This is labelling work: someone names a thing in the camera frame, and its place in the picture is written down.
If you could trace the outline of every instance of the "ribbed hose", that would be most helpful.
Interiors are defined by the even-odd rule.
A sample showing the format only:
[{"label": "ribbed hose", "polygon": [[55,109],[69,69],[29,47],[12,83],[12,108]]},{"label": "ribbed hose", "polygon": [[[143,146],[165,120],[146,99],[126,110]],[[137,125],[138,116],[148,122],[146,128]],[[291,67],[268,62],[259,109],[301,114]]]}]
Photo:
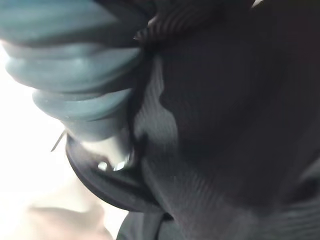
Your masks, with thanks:
[{"label": "ribbed hose", "polygon": [[1,1],[6,69],[78,141],[123,139],[131,73],[143,60],[133,37],[149,18],[118,0]]}]

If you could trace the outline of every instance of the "gray flexible hose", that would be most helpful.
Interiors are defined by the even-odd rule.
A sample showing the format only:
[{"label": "gray flexible hose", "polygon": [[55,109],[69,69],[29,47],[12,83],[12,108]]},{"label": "gray flexible hose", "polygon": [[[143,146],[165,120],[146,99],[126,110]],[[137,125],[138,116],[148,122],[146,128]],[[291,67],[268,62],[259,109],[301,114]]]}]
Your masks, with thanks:
[{"label": "gray flexible hose", "polygon": [[1,1],[6,69],[75,139],[108,139],[126,127],[131,73],[144,59],[133,37],[148,20],[118,0]]}]

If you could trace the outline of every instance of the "black garment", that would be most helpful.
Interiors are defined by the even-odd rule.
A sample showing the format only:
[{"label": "black garment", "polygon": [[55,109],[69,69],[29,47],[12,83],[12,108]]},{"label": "black garment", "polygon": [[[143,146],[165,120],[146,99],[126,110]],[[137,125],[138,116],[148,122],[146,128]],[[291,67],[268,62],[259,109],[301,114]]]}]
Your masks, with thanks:
[{"label": "black garment", "polygon": [[129,122],[185,239],[320,238],[319,23],[316,0],[266,0],[157,49]]}]

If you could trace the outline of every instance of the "black ribbed fabric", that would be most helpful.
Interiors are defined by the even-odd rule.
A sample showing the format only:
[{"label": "black ribbed fabric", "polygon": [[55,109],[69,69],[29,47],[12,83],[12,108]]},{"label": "black ribbed fabric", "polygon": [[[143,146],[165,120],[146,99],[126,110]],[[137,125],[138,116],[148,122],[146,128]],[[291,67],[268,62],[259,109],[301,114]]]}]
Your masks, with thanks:
[{"label": "black ribbed fabric", "polygon": [[317,1],[270,0],[161,45],[134,132],[186,239],[319,239],[291,197],[320,147],[319,22]]}]

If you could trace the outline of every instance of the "black plastic part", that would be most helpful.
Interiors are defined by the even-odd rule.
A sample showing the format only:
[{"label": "black plastic part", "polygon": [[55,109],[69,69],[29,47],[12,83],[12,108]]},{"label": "black plastic part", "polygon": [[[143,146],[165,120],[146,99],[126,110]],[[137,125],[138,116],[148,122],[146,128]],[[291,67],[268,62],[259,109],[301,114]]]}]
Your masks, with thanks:
[{"label": "black plastic part", "polygon": [[97,159],[68,135],[66,154],[80,181],[103,201],[132,212],[161,212],[157,201],[141,179],[138,168],[116,174],[98,169]]}]

